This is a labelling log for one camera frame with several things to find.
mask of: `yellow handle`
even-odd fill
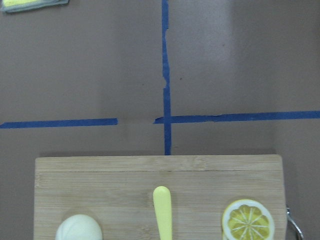
[[[158,186],[153,191],[153,204],[160,240],[172,240],[172,210],[169,189],[165,186]]]

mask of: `metal handle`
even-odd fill
[[[290,208],[288,206],[286,206],[286,216],[287,216],[288,222],[291,223],[292,226],[294,227],[296,239],[297,240],[304,240],[305,239],[304,234],[302,233],[300,227],[296,224],[296,222],[291,217]]]

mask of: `wood grain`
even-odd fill
[[[34,239],[53,240],[59,224],[87,214],[104,240],[158,240],[152,193],[171,191],[173,239],[220,240],[229,203],[250,198],[271,212],[275,240],[287,226],[278,155],[45,157],[36,160]]]

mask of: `cutting board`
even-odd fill
[[[75,214],[93,217],[104,240],[159,240],[153,190],[170,189],[174,240],[221,240],[224,209],[238,199],[262,203],[287,227],[278,155],[42,157],[35,162],[34,240],[54,240]]]

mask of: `egg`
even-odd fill
[[[103,240],[99,224],[84,214],[64,220],[56,231],[55,240]]]

